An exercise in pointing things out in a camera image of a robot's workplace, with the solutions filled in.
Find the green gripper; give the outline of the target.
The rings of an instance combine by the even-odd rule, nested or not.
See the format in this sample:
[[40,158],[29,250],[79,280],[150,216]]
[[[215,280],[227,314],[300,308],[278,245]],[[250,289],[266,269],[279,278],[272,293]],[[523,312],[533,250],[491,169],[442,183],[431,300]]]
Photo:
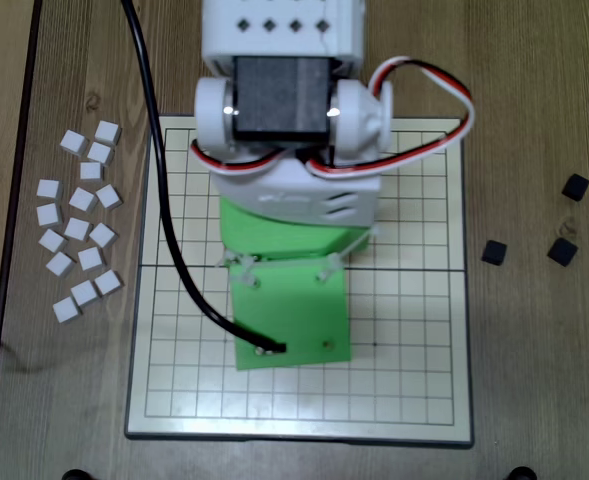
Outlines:
[[371,230],[358,227],[303,225],[252,214],[228,199],[220,200],[220,235],[227,251],[267,260],[326,257],[363,249]]

